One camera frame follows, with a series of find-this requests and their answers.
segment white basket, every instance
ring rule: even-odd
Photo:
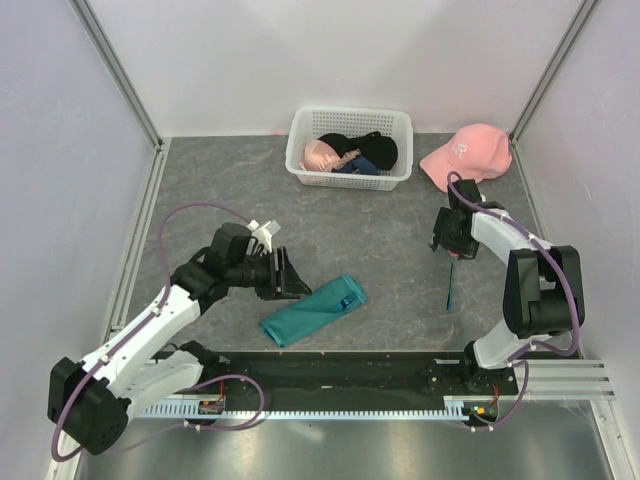
[[[300,168],[305,145],[325,133],[342,133],[349,138],[379,131],[398,145],[398,161],[380,176],[308,172]],[[409,115],[393,110],[368,108],[301,108],[296,112],[289,133],[285,165],[305,185],[322,187],[393,190],[409,178],[413,165],[413,128]]]

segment gray floor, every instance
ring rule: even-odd
[[[175,422],[136,420],[118,446],[132,445]],[[607,480],[612,476],[589,404],[572,402],[566,408],[525,403],[495,432],[474,435],[431,421],[273,420],[240,432],[201,434],[180,428],[129,453],[85,455],[77,478]]]
[[[277,220],[276,243],[312,288],[348,273],[370,301],[291,350],[456,350],[487,333],[501,317],[505,269],[486,247],[459,262],[454,308],[445,311],[450,258],[431,252],[433,224],[447,197],[418,169],[419,160],[449,135],[416,135],[409,180],[393,192],[307,187],[284,166],[287,138],[213,137],[174,139],[136,280],[130,317],[158,293],[162,276],[153,239],[173,207],[217,201],[259,221]],[[533,229],[534,221],[517,169],[483,182],[481,192],[502,203]],[[209,245],[228,214],[195,208],[172,219],[164,235],[170,265]],[[216,350],[276,349],[258,323],[283,308],[250,290],[234,290],[176,341],[198,340]]]

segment white wall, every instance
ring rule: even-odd
[[[91,0],[166,136],[287,131],[304,105],[511,129],[579,0]]]
[[[640,4],[600,2],[520,144],[551,239],[582,257],[583,348],[640,446]]]
[[[152,149],[67,0],[0,4],[0,477],[35,480],[49,372],[99,344]]]

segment green cloth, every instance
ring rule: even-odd
[[[262,332],[286,347],[351,313],[367,301],[358,282],[341,275],[312,295],[289,305],[260,323]]]

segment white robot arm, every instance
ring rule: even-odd
[[[558,263],[571,286],[579,323],[584,321],[584,300],[580,258],[570,246],[556,247],[533,235],[523,236],[510,222],[509,213],[495,202],[484,202],[473,180],[459,180],[454,188],[469,202],[488,210],[474,211],[449,192],[450,208],[441,208],[431,248],[438,246],[473,259],[480,243],[486,245],[507,266],[503,296],[503,319],[484,337],[465,349],[471,375],[478,370],[501,369],[523,346],[545,341],[570,331],[571,315],[567,297],[556,273],[541,257],[538,247]]]
[[[210,352],[197,342],[183,345],[156,365],[145,364],[177,332],[224,298],[230,287],[254,288],[262,300],[309,295],[311,290],[298,277],[286,248],[272,247],[271,237],[279,228],[276,222],[259,226],[255,221],[219,228],[211,246],[176,269],[166,299],[163,289],[116,337],[80,362],[63,358],[54,366],[49,418],[59,421],[72,392],[92,367],[101,365],[71,406],[63,429],[89,453],[102,453],[147,407],[198,382]],[[123,341],[112,353],[114,345]]]

